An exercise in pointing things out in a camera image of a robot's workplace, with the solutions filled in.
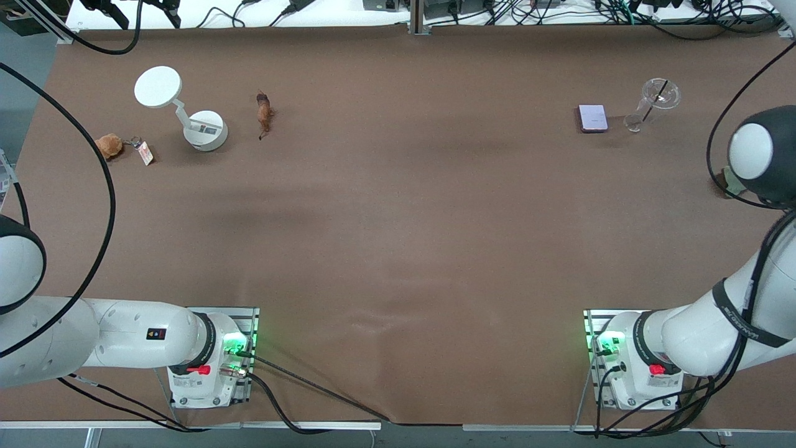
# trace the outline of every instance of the clear glass object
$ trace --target clear glass object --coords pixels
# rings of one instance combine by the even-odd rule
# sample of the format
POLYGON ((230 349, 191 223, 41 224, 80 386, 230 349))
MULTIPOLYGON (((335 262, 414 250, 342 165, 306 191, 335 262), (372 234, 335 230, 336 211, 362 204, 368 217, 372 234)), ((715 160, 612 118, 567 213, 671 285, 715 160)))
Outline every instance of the clear glass object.
POLYGON ((625 117, 630 132, 640 132, 647 124, 665 115, 680 103, 680 89, 672 81, 653 78, 642 87, 642 99, 633 113, 625 117))

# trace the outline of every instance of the small brown figurine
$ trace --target small brown figurine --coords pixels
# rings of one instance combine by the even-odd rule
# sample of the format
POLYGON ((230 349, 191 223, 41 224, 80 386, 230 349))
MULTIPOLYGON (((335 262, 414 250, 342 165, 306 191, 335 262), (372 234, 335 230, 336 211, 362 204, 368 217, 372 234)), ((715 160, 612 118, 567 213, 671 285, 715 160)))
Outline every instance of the small brown figurine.
POLYGON ((262 130, 259 139, 262 140, 271 130, 271 117, 274 116, 274 111, 271 109, 271 102, 268 100, 268 95, 263 93, 262 90, 257 91, 257 107, 257 121, 259 121, 259 127, 260 130, 262 130))
POLYGON ((119 154, 124 147, 122 139, 120 139, 116 134, 102 136, 97 140, 94 140, 94 143, 96 143, 97 147, 99 148, 99 152, 102 153, 106 160, 110 159, 114 155, 119 154))

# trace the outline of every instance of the brown tabletop surface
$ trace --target brown tabletop surface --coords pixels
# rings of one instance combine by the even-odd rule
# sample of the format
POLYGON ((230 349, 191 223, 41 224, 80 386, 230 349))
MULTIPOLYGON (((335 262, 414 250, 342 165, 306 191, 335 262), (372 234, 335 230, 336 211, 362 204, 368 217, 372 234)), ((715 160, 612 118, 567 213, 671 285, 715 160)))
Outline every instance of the brown tabletop surface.
MULTIPOLYGON (((95 138, 141 136, 157 159, 145 167, 128 148, 110 163, 116 226, 85 296, 259 306, 260 355, 395 422, 569 425, 588 365, 583 310, 691 303, 778 216, 721 199, 704 148, 732 95, 785 46, 618 26, 145 31, 124 57, 61 45, 46 89, 95 138), (156 65, 180 73, 189 113, 224 117, 224 146, 200 153, 172 107, 136 102, 135 80, 156 65), (638 135, 621 118, 579 132, 578 104, 620 117, 652 77, 682 91, 668 116, 638 135), (258 89, 277 110, 262 141, 258 89)), ((745 116, 793 102, 794 68, 783 59, 730 112, 716 167, 745 116)), ((107 192, 86 143, 44 102, 19 177, 48 254, 39 293, 70 295, 99 247, 107 192)), ((698 426, 796 430, 795 368, 740 372, 698 426)), ((294 420, 368 418, 258 372, 294 420)), ((151 370, 81 373, 166 410, 151 370)), ((276 420, 259 391, 182 417, 276 420)), ((0 419, 128 417, 48 381, 2 391, 0 419)))

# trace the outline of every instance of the gray floor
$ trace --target gray floor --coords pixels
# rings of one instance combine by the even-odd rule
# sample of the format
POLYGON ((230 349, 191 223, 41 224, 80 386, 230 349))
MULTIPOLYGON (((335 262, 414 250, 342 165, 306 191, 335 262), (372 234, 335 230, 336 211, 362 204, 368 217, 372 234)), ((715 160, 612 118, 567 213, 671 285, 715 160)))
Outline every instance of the gray floor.
MULTIPOLYGON (((55 38, 46 34, 19 37, 0 24, 0 61, 44 85, 55 56, 55 38)), ((0 147, 12 163, 16 161, 28 131, 37 96, 5 73, 0 73, 0 147)), ((708 434, 715 440, 715 434, 708 434)), ((0 430, 0 448, 49 447, 77 448, 84 446, 86 430, 0 430)), ((288 430, 213 430, 203 434, 177 434, 166 430, 105 430, 101 448, 210 448, 255 446, 307 447, 371 446, 366 431, 338 431, 315 436, 292 434, 288 430)), ((765 446, 767 448, 796 446, 796 434, 735 433, 731 439, 737 448, 765 446)), ((459 427, 405 427, 385 425, 376 432, 376 446, 439 447, 494 446, 514 447, 649 447, 678 448, 710 447, 697 434, 681 432, 662 438, 614 441, 567 434, 564 432, 465 432, 459 427)))

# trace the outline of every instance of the red button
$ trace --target red button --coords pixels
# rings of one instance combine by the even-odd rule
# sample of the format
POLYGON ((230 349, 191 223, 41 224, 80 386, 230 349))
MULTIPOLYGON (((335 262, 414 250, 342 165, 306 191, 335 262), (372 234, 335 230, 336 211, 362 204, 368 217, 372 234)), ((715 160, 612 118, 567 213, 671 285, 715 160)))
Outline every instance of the red button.
POLYGON ((199 375, 210 375, 210 366, 207 365, 207 364, 204 365, 204 366, 199 366, 199 367, 188 367, 188 368, 186 368, 186 370, 187 371, 195 371, 199 375))
POLYGON ((650 366, 650 373, 653 375, 663 375, 666 373, 666 369, 660 364, 652 364, 650 366))

